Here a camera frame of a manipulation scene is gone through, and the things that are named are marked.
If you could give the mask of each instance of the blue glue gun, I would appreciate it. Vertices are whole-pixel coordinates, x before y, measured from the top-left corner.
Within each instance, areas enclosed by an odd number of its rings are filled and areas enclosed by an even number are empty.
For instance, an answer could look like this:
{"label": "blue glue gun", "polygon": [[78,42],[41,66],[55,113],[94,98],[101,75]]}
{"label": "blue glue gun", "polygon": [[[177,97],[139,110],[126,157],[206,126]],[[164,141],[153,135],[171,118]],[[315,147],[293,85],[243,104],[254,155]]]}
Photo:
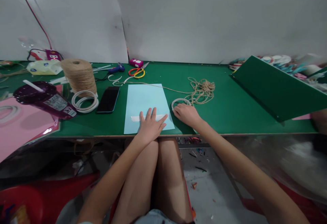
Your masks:
{"label": "blue glue gun", "polygon": [[118,62],[118,65],[116,67],[114,67],[112,69],[108,69],[109,74],[114,74],[114,73],[116,73],[118,71],[119,72],[124,72],[125,71],[125,68],[123,67],[123,65],[120,62]]}

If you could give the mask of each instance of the tissue box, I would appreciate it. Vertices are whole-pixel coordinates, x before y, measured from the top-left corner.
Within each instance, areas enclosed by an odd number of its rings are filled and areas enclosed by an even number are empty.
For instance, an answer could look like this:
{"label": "tissue box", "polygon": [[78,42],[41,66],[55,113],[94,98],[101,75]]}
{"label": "tissue box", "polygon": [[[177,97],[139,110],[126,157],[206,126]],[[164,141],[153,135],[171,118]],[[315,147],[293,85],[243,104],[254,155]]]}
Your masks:
{"label": "tissue box", "polygon": [[58,60],[31,62],[26,69],[33,75],[57,75],[62,71]]}

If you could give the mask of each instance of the orange scissors handle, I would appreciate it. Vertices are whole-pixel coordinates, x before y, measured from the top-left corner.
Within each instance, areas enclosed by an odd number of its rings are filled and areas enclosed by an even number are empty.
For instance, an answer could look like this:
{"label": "orange scissors handle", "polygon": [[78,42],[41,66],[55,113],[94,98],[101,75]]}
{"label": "orange scissors handle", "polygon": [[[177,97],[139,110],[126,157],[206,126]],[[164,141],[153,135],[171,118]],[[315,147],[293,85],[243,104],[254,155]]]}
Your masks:
{"label": "orange scissors handle", "polygon": [[133,68],[128,72],[128,75],[131,76],[131,77],[134,76],[134,78],[143,78],[144,75],[145,75],[145,71],[144,71],[143,68]]}
{"label": "orange scissors handle", "polygon": [[141,70],[140,68],[133,68],[128,72],[128,75],[133,77],[139,70]]}

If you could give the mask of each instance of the person's left hand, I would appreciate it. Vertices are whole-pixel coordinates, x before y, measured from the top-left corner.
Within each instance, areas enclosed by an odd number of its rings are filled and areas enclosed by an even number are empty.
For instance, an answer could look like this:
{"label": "person's left hand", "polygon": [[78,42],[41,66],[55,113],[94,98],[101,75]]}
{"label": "person's left hand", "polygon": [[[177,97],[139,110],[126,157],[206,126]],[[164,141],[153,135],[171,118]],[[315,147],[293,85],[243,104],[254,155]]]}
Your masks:
{"label": "person's left hand", "polygon": [[143,112],[140,112],[141,127],[139,133],[135,136],[140,143],[147,146],[151,141],[155,140],[166,126],[164,121],[167,119],[166,114],[162,119],[156,121],[157,108],[153,109],[151,116],[151,108],[147,111],[146,118],[143,117]]}

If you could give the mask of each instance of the leg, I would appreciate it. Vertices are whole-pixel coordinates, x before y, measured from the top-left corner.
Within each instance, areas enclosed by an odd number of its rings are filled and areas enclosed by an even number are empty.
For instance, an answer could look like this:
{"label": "leg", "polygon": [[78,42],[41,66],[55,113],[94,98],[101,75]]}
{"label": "leg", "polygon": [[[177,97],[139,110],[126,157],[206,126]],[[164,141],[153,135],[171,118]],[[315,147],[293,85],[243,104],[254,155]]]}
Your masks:
{"label": "leg", "polygon": [[151,187],[157,159],[158,142],[152,141],[129,170],[112,224],[131,223],[150,210]]}
{"label": "leg", "polygon": [[175,138],[159,140],[157,171],[156,207],[176,223],[191,223],[184,171]]}

